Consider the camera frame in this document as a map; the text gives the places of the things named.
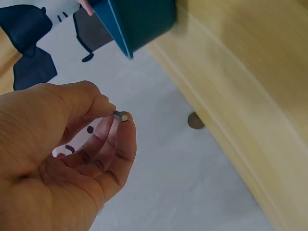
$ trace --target wooden baseboard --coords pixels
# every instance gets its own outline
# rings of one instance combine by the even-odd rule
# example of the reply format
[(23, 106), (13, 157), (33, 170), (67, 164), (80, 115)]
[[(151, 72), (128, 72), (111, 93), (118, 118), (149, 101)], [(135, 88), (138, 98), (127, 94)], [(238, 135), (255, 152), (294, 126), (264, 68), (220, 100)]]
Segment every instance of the wooden baseboard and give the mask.
[(277, 231), (308, 230), (308, 12), (295, 0), (179, 0), (149, 45)]

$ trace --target wooden cabinet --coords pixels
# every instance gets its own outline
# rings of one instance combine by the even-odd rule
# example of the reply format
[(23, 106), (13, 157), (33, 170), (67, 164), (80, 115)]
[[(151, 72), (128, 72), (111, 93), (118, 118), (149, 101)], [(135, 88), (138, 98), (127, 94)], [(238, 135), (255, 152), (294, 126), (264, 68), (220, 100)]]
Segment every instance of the wooden cabinet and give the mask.
[(277, 231), (308, 230), (308, 1), (178, 0), (149, 45)]

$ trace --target skin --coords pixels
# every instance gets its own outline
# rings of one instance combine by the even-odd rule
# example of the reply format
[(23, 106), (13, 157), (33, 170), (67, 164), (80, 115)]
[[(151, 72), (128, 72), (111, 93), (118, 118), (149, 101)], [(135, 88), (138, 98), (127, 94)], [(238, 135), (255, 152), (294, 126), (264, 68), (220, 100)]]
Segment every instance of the skin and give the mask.
[[(0, 230), (86, 231), (125, 185), (136, 130), (90, 82), (39, 84), (0, 96)], [(52, 150), (104, 117), (75, 153)]]

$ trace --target teal plastic container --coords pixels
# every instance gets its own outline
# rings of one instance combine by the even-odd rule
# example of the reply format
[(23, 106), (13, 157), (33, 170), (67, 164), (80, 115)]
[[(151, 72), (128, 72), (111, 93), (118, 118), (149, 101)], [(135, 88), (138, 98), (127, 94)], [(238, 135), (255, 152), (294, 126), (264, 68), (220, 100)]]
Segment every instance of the teal plastic container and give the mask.
[(129, 59), (176, 21), (175, 0), (101, 0), (93, 8)]

